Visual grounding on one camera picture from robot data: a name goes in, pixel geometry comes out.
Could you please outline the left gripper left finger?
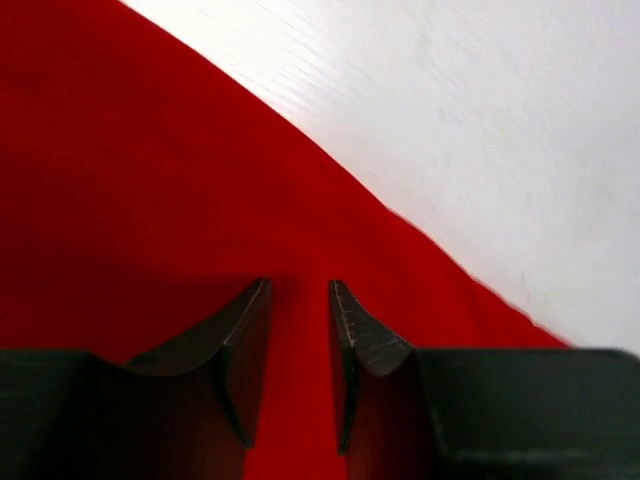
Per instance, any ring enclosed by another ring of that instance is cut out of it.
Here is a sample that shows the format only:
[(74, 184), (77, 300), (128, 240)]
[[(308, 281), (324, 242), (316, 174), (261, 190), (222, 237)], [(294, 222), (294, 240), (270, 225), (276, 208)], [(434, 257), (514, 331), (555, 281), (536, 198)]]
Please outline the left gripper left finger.
[(240, 479), (255, 445), (271, 326), (259, 278), (126, 364), (1, 353), (5, 479)]

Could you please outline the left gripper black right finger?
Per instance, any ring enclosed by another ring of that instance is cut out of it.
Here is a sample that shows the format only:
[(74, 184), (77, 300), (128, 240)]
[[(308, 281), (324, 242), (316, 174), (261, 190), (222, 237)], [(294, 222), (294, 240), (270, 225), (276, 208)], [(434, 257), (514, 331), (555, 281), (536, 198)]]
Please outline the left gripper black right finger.
[(328, 287), (350, 479), (635, 479), (639, 360), (616, 349), (425, 348)]

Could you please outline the red t shirt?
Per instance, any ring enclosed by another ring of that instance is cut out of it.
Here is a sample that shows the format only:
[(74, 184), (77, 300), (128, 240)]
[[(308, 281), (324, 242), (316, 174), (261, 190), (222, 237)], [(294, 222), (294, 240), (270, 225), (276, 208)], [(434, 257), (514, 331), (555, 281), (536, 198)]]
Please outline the red t shirt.
[(274, 286), (249, 479), (342, 479), (328, 284), (427, 346), (559, 348), (319, 146), (117, 1), (1, 5), (1, 343), (123, 361)]

